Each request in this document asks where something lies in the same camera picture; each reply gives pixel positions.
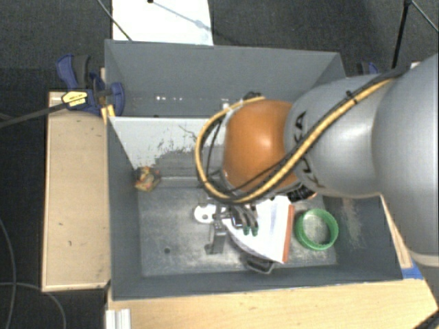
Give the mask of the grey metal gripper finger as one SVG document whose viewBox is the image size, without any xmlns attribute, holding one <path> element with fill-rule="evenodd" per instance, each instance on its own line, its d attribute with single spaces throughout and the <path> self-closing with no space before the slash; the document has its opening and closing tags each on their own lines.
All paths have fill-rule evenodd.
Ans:
<svg viewBox="0 0 439 329">
<path fill-rule="evenodd" d="M 222 254 L 226 243 L 227 231 L 214 230 L 210 233 L 208 254 Z"/>
</svg>

